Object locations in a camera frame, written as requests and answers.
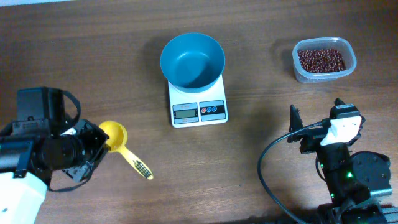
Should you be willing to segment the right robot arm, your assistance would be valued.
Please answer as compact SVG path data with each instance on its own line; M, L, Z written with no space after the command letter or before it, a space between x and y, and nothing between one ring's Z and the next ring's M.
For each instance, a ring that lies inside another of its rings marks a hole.
M339 98L334 104L329 117L313 129L305 129L299 109L290 107L288 142L300 142L302 154L317 155L316 169L331 197L331 203L320 205L306 222L397 223L397 208L380 204L392 194L390 159L371 151L351 153L365 118L353 104Z

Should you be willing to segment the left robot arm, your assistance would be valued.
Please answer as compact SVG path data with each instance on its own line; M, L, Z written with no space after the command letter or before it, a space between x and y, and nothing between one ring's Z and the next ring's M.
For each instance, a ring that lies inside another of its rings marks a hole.
M80 118L80 102L66 90L38 87L17 92L17 119L1 130L1 223L34 223L50 186L62 171L86 184L110 150L109 136Z

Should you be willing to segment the yellow measuring scoop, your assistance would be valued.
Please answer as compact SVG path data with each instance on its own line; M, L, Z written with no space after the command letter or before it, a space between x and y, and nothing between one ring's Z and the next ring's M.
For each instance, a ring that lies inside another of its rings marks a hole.
M104 121L99 127L109 136L106 145L109 147L110 153L122 155L126 162L145 179L152 180L154 178L148 166L126 147L128 133L121 123Z

